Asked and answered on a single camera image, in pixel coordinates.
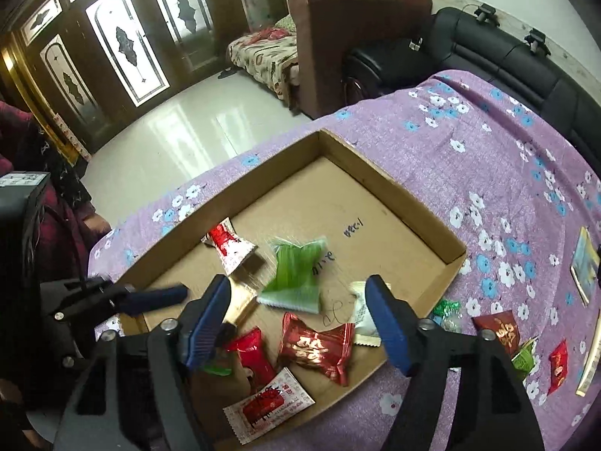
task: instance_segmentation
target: screw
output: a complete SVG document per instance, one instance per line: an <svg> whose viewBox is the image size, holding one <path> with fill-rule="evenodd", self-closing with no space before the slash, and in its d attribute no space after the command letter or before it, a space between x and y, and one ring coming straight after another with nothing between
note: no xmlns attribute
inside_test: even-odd
<svg viewBox="0 0 601 451"><path fill-rule="evenodd" d="M480 337L482 337L482 339L485 341L494 341L497 338L497 334L490 329L482 329L480 331Z"/></svg>
<svg viewBox="0 0 601 451"><path fill-rule="evenodd" d="M177 327L177 321L175 319L165 319L160 323L160 328L165 332L172 331Z"/></svg>
<svg viewBox="0 0 601 451"><path fill-rule="evenodd" d="M104 331L102 334L100 334L100 338L106 342L112 341L113 339L115 339L115 337L116 337L116 331L114 331L112 329L109 329L108 331Z"/></svg>
<svg viewBox="0 0 601 451"><path fill-rule="evenodd" d="M420 319L417 325L423 331L431 331L436 327L436 322L431 319Z"/></svg>
<svg viewBox="0 0 601 451"><path fill-rule="evenodd" d="M74 364L75 364L75 360L73 358L71 358L70 356L65 356L64 358L62 358L62 367L63 368L72 368Z"/></svg>

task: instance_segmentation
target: floral bedsheet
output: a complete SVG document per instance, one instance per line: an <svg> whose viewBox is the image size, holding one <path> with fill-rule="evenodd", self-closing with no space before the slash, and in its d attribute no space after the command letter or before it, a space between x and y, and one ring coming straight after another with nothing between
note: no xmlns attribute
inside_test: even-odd
<svg viewBox="0 0 601 451"><path fill-rule="evenodd" d="M252 35L245 35L229 44L227 54L230 61L244 68L259 83L266 85L286 105L293 105L290 67L298 64L296 34L275 41L264 39L245 45L251 37Z"/></svg>
<svg viewBox="0 0 601 451"><path fill-rule="evenodd" d="M601 180L551 126L512 97L463 71L366 100L275 138L200 175L116 227L92 250L90 272L117 279L197 206L257 164L326 128L386 170L443 219L469 258L446 297L470 318L513 310L522 340L539 336L524 382L545 447L555 451L587 414L601 385L575 395L601 304L585 308L569 265L578 231L601 242ZM566 339L568 374L548 395L549 354ZM386 364L315 419L261 450L378 450L409 380ZM450 372L432 450L446 447L459 375Z"/></svg>

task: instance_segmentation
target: white tile floor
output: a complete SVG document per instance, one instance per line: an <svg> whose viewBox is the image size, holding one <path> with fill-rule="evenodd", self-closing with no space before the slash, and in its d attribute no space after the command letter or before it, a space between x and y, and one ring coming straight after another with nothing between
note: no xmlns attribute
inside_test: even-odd
<svg viewBox="0 0 601 451"><path fill-rule="evenodd" d="M257 144L309 122L246 73L212 76L159 105L94 155L83 177L114 225Z"/></svg>

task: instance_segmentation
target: black leather sofa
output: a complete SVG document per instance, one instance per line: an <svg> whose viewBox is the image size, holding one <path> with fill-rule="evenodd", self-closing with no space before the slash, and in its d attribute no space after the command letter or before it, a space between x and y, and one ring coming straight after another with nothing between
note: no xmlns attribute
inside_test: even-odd
<svg viewBox="0 0 601 451"><path fill-rule="evenodd" d="M348 103L413 87L442 70L469 71L540 115L601 176L601 107L546 57L544 44L534 53L494 16L479 21L456 8L433 15L422 38L417 51L407 39L354 48L343 64Z"/></svg>

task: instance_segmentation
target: sofa backrest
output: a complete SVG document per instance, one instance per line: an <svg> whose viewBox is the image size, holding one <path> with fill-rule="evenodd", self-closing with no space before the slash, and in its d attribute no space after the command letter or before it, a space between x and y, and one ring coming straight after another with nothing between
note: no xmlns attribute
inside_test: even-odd
<svg viewBox="0 0 601 451"><path fill-rule="evenodd" d="M432 0L288 0L297 31L300 109L312 118L344 106L342 61L360 42L415 37Z"/></svg>
<svg viewBox="0 0 601 451"><path fill-rule="evenodd" d="M531 108L601 175L601 107L580 85L527 43L457 8L435 15L424 50L439 71L469 71Z"/></svg>

